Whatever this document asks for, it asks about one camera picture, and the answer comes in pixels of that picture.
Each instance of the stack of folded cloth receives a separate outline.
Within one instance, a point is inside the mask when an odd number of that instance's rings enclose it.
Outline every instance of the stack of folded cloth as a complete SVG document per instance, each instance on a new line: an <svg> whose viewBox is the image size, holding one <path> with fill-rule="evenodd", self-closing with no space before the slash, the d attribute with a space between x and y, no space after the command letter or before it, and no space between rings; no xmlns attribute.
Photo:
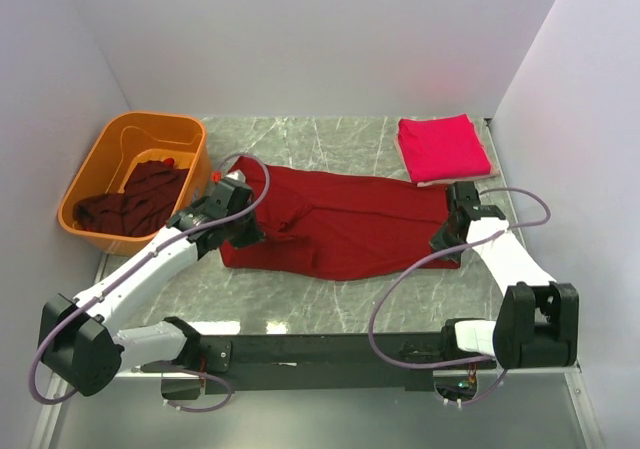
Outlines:
<svg viewBox="0 0 640 449"><path fill-rule="evenodd" d="M499 174L466 115L429 121L400 119L395 144L411 182L419 186Z"/></svg>

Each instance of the marble table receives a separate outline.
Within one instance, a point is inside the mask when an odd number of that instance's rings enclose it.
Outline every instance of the marble table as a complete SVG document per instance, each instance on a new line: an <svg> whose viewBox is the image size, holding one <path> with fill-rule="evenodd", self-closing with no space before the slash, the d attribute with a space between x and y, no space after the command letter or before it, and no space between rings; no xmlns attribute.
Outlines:
<svg viewBox="0 0 640 449"><path fill-rule="evenodd" d="M341 174L407 179L394 148L398 118L283 117L206 118L208 151L214 164L248 151L268 164ZM487 151L499 167L489 129L474 120ZM504 186L502 176L478 182L479 189ZM491 193L514 220L507 193ZM125 259L109 256L108 275ZM216 322L242 334L364 332L374 302L394 275L351 282L259 270L227 269L217 252L189 267L148 301L128 327L154 324L175 315L189 322ZM459 270L419 270L383 307L380 332L439 331L454 317L495 319L502 295L482 261L467 251Z"/></svg>

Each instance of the red pants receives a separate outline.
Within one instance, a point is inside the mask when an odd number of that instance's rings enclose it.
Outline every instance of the red pants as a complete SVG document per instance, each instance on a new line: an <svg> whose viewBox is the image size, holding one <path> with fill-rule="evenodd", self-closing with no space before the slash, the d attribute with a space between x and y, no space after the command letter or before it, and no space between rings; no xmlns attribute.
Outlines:
<svg viewBox="0 0 640 449"><path fill-rule="evenodd" d="M227 267L351 280L406 269L431 253L429 240L448 217L445 186L418 188L381 177L342 176L268 166L271 189L256 209L267 240L244 249L225 243ZM232 170L256 195L264 174L240 158ZM457 268L451 261L426 267Z"/></svg>

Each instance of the dark red cloth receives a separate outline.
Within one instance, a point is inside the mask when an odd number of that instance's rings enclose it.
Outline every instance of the dark red cloth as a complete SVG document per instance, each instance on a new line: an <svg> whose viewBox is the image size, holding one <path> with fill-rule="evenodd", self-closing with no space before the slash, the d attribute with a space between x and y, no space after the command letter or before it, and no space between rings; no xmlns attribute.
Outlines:
<svg viewBox="0 0 640 449"><path fill-rule="evenodd" d="M162 161L140 163L131 171L124 193L83 199L74 206L73 217L87 231L148 236L171 217L188 172Z"/></svg>
<svg viewBox="0 0 640 449"><path fill-rule="evenodd" d="M352 280L404 270L431 253L447 219L445 186L416 187L381 177L343 176L268 166L271 189L256 209L267 240L243 249L225 243L227 267ZM239 169L260 194L264 175L251 159ZM457 268L434 261L431 268Z"/></svg>

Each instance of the laundry basket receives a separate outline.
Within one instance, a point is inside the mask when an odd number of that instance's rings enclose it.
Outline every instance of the laundry basket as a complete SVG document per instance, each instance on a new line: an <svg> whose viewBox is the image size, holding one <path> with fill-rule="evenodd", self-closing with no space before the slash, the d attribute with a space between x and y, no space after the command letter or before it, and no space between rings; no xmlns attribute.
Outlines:
<svg viewBox="0 0 640 449"><path fill-rule="evenodd" d="M173 158L174 167L189 169L174 212L204 193L211 174L207 133L192 117L130 112L111 121L94 144L58 209L62 227L109 254L132 256L155 234L125 237L85 231L73 218L75 204L87 197L124 192L139 162Z"/></svg>

